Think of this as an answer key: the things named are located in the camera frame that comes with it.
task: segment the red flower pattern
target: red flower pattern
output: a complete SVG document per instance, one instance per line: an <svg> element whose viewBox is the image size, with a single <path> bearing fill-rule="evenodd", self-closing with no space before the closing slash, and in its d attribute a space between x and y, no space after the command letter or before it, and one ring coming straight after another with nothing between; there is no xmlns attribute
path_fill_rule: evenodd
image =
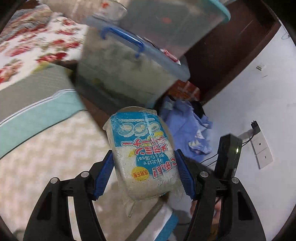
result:
<svg viewBox="0 0 296 241"><path fill-rule="evenodd" d="M7 48L9 42L5 41L4 44L0 45L0 53Z"/></svg>
<svg viewBox="0 0 296 241"><path fill-rule="evenodd" d="M67 44L65 45L65 47L66 47L66 48L77 48L79 45L80 45L79 42L74 41L74 42L72 42L72 43L67 43Z"/></svg>
<svg viewBox="0 0 296 241"><path fill-rule="evenodd" d="M27 28L23 28L21 30L19 30L18 32L15 33L15 35L11 36L10 38L8 38L6 41L12 40L14 38L16 38L17 36L25 33L25 32L34 32L40 28L44 28L45 24L39 24L38 26L36 26L34 29L27 29Z"/></svg>
<svg viewBox="0 0 296 241"><path fill-rule="evenodd" d="M47 32L50 28L40 28L40 29L35 29L35 30L32 30L31 32L35 33L35 34L38 34L38 33L44 33L44 32Z"/></svg>
<svg viewBox="0 0 296 241"><path fill-rule="evenodd" d="M13 59L8 64L4 65L2 69L0 69L0 84L3 82L9 81L9 79L18 73L18 69L22 67L23 61L19 59Z"/></svg>
<svg viewBox="0 0 296 241"><path fill-rule="evenodd" d="M43 61L47 61L47 62L53 62L55 60L61 60L63 59L65 56L67 56L67 53L64 53L64 52L59 52L59 53L56 53L56 54L47 54L47 55L44 55L44 56L41 56L40 58L36 59L36 61L38 63L41 63Z"/></svg>
<svg viewBox="0 0 296 241"><path fill-rule="evenodd" d="M48 47L63 47L64 45L65 45L65 40L57 39L49 43Z"/></svg>
<svg viewBox="0 0 296 241"><path fill-rule="evenodd" d="M55 31L56 34L65 34L65 35L74 35L76 31L80 30L79 28L67 28L67 29L59 29Z"/></svg>
<svg viewBox="0 0 296 241"><path fill-rule="evenodd" d="M21 43L21 42L25 42L25 41L27 41L27 40L29 40L29 39L34 38L35 36L37 36L37 34L29 34L27 37L22 38L22 39L19 40L18 42L19 42L19 43Z"/></svg>
<svg viewBox="0 0 296 241"><path fill-rule="evenodd" d="M76 25L76 23L73 20L69 19L69 18L64 18L62 23L65 26Z"/></svg>
<svg viewBox="0 0 296 241"><path fill-rule="evenodd" d="M35 48L39 44L40 40L42 40L42 39L41 38L40 39L32 39L32 40L29 40L28 42L17 45L14 48L8 50L5 53L5 55L8 57L13 57L13 56L25 53L25 52Z"/></svg>

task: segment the gripped package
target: gripped package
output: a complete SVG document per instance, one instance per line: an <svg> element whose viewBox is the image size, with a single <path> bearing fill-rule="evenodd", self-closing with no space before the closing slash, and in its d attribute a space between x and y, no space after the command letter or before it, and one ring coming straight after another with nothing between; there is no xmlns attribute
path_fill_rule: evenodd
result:
<svg viewBox="0 0 296 241"><path fill-rule="evenodd" d="M119 112L104 126L127 216L136 200L161 196L181 185L174 151L155 113Z"/></svg>

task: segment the blue label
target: blue label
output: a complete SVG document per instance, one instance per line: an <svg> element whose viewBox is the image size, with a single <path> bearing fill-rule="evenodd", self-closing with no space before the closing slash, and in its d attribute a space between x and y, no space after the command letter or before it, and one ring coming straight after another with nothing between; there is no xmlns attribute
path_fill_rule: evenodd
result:
<svg viewBox="0 0 296 241"><path fill-rule="evenodd" d="M116 147L134 147L135 162L156 178L175 167L176 160L166 155L168 138L156 115L145 112L123 112L111 116Z"/></svg>

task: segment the blue clothing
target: blue clothing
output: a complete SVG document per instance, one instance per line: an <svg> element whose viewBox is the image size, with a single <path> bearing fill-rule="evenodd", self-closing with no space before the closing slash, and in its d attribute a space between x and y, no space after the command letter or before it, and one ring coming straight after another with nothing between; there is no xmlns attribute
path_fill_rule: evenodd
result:
<svg viewBox="0 0 296 241"><path fill-rule="evenodd" d="M212 128L207 116L200 119L188 101L164 100L160 117L167 124L174 139L175 150L181 149L186 157L201 162L212 151L205 139L207 129Z"/></svg>

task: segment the metal screw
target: metal screw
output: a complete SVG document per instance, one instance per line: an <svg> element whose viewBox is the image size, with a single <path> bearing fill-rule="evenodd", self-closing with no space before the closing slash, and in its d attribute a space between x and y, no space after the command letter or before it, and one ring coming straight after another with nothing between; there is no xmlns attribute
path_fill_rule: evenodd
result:
<svg viewBox="0 0 296 241"><path fill-rule="evenodd" d="M207 172L204 172L204 171L200 172L200 175L202 177L208 177L209 176L209 174Z"/></svg>
<svg viewBox="0 0 296 241"><path fill-rule="evenodd" d="M89 172L83 172L83 173L81 173L81 176L82 177L88 177L89 176Z"/></svg>
<svg viewBox="0 0 296 241"><path fill-rule="evenodd" d="M50 182L52 184L55 184L58 181L58 179L56 177L53 177L52 179L50 179Z"/></svg>
<svg viewBox="0 0 296 241"><path fill-rule="evenodd" d="M233 178L231 179L231 181L232 181L233 183L239 183L239 179L236 178L236 177L233 177Z"/></svg>

